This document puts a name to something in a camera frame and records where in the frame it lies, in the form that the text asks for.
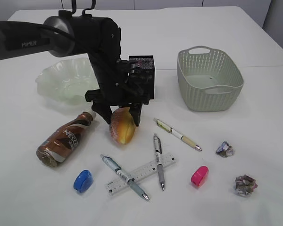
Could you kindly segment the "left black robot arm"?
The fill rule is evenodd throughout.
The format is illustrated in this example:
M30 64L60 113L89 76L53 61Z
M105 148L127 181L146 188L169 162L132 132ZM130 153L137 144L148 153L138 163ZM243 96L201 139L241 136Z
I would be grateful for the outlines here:
M107 123L111 107L128 107L135 125L142 106L154 98L153 69L139 65L138 57L122 60L121 29L108 17L61 10L43 24L0 21L0 60L48 51L55 57L87 54L99 88L85 100Z

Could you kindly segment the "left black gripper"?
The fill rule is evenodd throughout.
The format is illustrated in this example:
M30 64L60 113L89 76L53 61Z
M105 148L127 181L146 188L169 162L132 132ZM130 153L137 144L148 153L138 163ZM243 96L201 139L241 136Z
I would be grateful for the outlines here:
M134 73L136 61L114 59L111 62L100 53L89 53L89 60L99 85L97 90L88 90L87 102L92 102L92 110L99 114L107 124L111 123L111 106L128 105L129 113L138 127L141 120L142 104L148 104L149 94L129 81L129 74Z

